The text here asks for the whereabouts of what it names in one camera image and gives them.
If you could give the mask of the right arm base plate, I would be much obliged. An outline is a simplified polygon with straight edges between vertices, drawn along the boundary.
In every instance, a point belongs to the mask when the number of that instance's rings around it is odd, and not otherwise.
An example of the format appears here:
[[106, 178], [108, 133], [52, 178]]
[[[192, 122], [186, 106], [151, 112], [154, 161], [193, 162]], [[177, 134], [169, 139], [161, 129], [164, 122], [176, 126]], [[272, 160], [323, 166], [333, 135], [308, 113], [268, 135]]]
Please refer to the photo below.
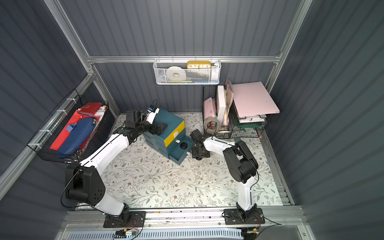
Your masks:
[[266, 222], [262, 213], [261, 208], [246, 211], [245, 213], [242, 213], [241, 210], [224, 209], [222, 217], [226, 225], [261, 225]]

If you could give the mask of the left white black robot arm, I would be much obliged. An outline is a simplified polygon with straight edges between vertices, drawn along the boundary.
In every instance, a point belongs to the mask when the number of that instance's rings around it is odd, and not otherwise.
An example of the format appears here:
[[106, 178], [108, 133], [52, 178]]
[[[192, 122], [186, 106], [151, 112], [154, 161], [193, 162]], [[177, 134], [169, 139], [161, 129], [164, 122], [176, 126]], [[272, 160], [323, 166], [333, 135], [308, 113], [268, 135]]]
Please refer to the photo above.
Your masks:
[[125, 204], [111, 196], [102, 180], [102, 173], [112, 160], [125, 148], [136, 142], [143, 133], [161, 135], [167, 124], [155, 123], [160, 109], [151, 105], [139, 111], [127, 112], [124, 125], [117, 128], [110, 138], [88, 158], [66, 169], [66, 186], [62, 198], [90, 206], [106, 215], [119, 217]]

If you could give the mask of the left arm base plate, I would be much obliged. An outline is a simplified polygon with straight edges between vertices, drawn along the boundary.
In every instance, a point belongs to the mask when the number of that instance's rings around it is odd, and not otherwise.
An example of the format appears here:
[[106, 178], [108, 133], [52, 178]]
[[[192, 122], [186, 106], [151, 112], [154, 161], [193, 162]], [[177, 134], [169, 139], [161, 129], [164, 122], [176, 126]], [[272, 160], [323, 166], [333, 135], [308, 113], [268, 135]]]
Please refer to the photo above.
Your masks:
[[146, 220], [145, 211], [123, 212], [119, 217], [106, 216], [103, 228], [141, 228]]

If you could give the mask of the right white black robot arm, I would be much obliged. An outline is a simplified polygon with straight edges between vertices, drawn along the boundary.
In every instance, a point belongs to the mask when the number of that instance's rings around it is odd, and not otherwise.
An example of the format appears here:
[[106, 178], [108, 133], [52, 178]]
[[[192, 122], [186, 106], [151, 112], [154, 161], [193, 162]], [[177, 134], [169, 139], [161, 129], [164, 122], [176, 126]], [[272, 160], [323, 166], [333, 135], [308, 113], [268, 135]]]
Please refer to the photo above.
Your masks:
[[253, 187], [258, 183], [259, 164], [247, 144], [238, 140], [227, 142], [214, 136], [203, 135], [199, 130], [190, 134], [195, 145], [192, 157], [197, 160], [209, 158], [211, 153], [224, 157], [229, 173], [238, 183], [237, 213], [241, 221], [245, 221], [257, 212], [257, 203]]

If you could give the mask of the teal bottom drawer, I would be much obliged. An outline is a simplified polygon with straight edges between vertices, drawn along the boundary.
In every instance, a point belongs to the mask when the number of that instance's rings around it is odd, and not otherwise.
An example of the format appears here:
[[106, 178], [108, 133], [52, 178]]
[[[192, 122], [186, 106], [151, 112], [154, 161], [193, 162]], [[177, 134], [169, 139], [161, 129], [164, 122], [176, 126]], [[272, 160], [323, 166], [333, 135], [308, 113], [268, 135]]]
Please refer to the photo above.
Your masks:
[[194, 146], [194, 142], [190, 137], [185, 136], [183, 140], [182, 143], [187, 143], [188, 145], [186, 149], [181, 149], [180, 144], [178, 144], [168, 154], [169, 159], [178, 165], [181, 165]]

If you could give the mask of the teal drawer cabinet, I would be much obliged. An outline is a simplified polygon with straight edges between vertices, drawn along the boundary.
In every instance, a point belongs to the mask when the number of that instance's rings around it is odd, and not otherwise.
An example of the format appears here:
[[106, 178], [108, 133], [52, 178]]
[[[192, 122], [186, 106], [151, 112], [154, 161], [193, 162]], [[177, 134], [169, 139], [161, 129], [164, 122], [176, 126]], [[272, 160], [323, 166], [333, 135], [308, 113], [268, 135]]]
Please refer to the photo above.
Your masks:
[[[168, 154], [170, 151], [165, 147], [164, 140], [183, 121], [185, 120], [166, 110], [160, 109], [155, 117], [154, 124], [164, 123], [167, 124], [167, 128], [164, 129], [162, 135], [153, 135], [149, 132], [144, 133], [144, 139], [151, 148], [169, 159]], [[185, 129], [179, 135], [186, 135]]]

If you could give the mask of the yellow top drawer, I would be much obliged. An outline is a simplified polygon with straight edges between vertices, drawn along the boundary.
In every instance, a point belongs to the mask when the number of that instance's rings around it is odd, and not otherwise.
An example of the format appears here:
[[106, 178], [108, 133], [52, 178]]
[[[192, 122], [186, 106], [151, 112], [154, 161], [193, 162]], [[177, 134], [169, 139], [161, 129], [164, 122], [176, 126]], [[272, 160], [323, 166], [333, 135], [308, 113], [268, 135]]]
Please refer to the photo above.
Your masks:
[[164, 140], [165, 147], [168, 147], [172, 141], [185, 129], [185, 121], [181, 122]]

